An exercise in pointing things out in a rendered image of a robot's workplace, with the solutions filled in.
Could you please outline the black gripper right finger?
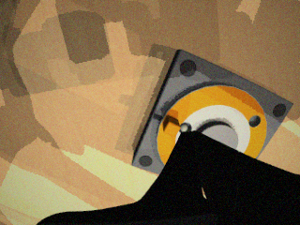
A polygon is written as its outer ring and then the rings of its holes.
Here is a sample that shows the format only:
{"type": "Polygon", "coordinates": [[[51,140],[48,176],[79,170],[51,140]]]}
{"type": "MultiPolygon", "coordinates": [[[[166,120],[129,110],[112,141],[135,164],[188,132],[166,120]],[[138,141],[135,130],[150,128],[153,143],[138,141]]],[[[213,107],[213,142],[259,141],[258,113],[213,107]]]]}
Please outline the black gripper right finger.
{"type": "Polygon", "coordinates": [[[205,198],[217,225],[300,225],[300,175],[249,157],[198,131],[194,142],[205,198]]]}

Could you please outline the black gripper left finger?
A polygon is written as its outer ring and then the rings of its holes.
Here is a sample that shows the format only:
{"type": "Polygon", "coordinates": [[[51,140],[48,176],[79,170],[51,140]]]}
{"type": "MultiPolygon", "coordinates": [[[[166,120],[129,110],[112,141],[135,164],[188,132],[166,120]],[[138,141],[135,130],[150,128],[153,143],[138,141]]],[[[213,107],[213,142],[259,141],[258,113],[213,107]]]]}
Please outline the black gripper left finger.
{"type": "Polygon", "coordinates": [[[194,142],[181,132],[161,174],[138,202],[102,210],[67,211],[37,225],[218,225],[217,209],[203,197],[194,142]]]}

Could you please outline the grey square plate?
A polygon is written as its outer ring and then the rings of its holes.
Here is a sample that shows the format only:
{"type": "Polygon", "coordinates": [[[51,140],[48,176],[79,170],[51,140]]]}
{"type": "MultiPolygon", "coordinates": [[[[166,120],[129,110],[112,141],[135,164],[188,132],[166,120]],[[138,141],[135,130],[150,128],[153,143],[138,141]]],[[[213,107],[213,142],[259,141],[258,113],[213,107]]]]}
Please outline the grey square plate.
{"type": "MultiPolygon", "coordinates": [[[[136,145],[134,155],[132,155],[131,166],[150,173],[157,173],[157,175],[161,174],[165,164],[158,154],[158,123],[160,123],[166,109],[177,98],[196,89],[196,87],[211,85],[211,83],[226,83],[226,85],[247,90],[262,105],[267,121],[265,142],[259,154],[263,153],[263,149],[270,143],[270,139],[273,138],[275,132],[280,128],[280,124],[292,109],[293,102],[271,93],[270,90],[266,90],[265,87],[259,86],[257,83],[243,78],[243,76],[236,75],[235,72],[203,60],[202,57],[196,56],[194,53],[177,49],[164,83],[158,91],[157,100],[151,109],[149,119],[143,128],[142,136],[136,145]]],[[[239,136],[229,124],[222,123],[222,121],[210,121],[196,131],[218,142],[226,143],[236,150],[239,136]]]]}

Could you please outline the orange round plate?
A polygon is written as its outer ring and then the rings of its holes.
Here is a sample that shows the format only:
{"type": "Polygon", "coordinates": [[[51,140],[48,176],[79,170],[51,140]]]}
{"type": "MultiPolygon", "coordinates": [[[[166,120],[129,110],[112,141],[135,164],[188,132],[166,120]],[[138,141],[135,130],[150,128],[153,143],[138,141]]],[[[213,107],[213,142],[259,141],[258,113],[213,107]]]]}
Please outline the orange round plate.
{"type": "Polygon", "coordinates": [[[256,158],[263,149],[266,117],[262,105],[247,90],[226,83],[211,83],[187,91],[166,109],[158,123],[157,152],[166,164],[179,140],[180,125],[190,123],[188,131],[196,131],[210,121],[222,121],[237,132],[236,151],[256,158]],[[256,115],[254,124],[248,119],[256,115]]]}

